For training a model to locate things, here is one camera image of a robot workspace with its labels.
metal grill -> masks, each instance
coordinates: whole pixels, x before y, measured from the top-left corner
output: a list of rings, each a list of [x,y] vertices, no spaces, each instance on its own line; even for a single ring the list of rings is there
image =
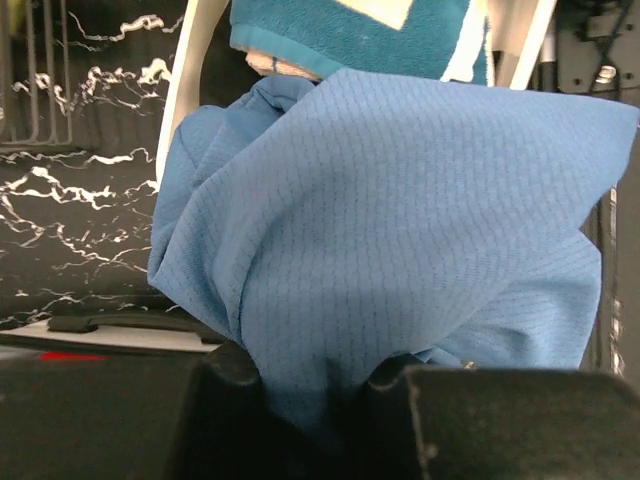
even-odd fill
[[[75,149],[66,9],[0,0],[0,154]]]

black wire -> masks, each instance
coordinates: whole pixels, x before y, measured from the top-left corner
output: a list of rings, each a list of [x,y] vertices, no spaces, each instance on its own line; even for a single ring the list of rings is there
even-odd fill
[[[616,20],[616,23],[611,33],[607,37],[605,37],[604,41],[600,41],[600,40],[596,41],[598,50],[600,50],[600,64],[597,70],[594,72],[593,77],[591,79],[591,84],[589,85],[589,92],[588,92],[589,95],[595,92],[597,79],[598,79],[598,76],[600,75],[600,71],[602,70],[602,67],[604,67],[605,65],[608,65],[615,68],[615,71],[617,72],[617,75],[613,78],[614,89],[615,89],[614,100],[617,100],[617,101],[620,100],[620,97],[622,95],[620,69],[618,65],[616,65],[616,63],[610,58],[610,54],[611,54],[611,50],[613,49],[613,44],[615,43],[616,39],[619,36],[620,29],[622,28],[622,25],[624,24],[627,16],[629,15],[629,11],[631,10],[631,7],[633,6],[633,2],[634,0],[621,0],[619,2],[619,3],[622,3],[622,9],[620,11],[620,14],[618,15],[618,19]]]

fabric fold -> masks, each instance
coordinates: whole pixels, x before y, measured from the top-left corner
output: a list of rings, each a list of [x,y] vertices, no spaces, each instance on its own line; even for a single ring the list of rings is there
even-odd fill
[[[600,294],[579,229],[638,118],[348,69],[268,77],[178,128],[149,282],[246,348],[273,411],[327,448],[331,412],[396,354],[577,368]]]

white chair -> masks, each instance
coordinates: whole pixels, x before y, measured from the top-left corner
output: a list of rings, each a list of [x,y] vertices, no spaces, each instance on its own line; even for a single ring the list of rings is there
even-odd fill
[[[200,106],[200,74],[205,54],[229,0],[189,0],[173,62],[156,154],[162,181],[173,132]],[[493,49],[503,52],[496,86],[524,90],[529,83],[556,0],[489,0]]]

blue cloth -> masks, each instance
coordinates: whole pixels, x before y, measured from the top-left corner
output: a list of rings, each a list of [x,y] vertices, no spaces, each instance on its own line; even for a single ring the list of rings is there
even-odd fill
[[[638,118],[353,70],[267,77],[176,131],[149,282],[244,346],[271,408],[325,445],[329,412],[396,354],[576,368],[600,294],[579,228]]]
[[[320,78],[350,67],[440,79],[452,62],[453,80],[486,85],[483,5],[414,0],[403,28],[394,30],[335,0],[233,0],[231,46],[260,50]]]

